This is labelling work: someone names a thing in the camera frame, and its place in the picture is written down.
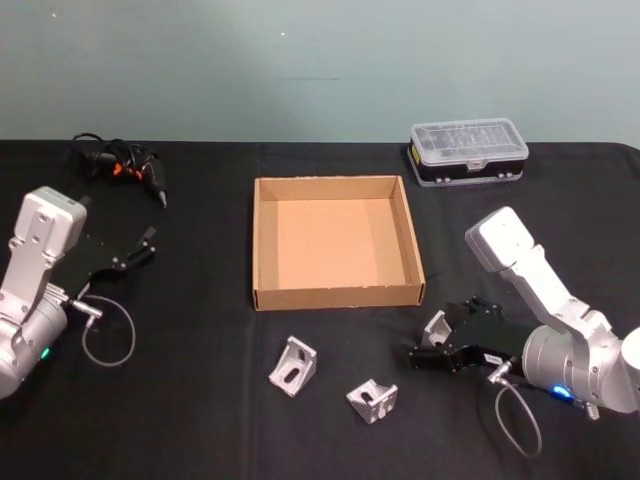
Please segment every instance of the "wall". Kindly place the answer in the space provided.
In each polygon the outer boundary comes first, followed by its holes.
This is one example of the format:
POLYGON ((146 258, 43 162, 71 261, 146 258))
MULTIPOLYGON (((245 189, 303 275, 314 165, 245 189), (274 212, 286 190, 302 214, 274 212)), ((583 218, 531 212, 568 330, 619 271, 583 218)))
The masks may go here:
POLYGON ((637 2, 4 0, 0 138, 404 141, 510 117, 640 146, 637 2))

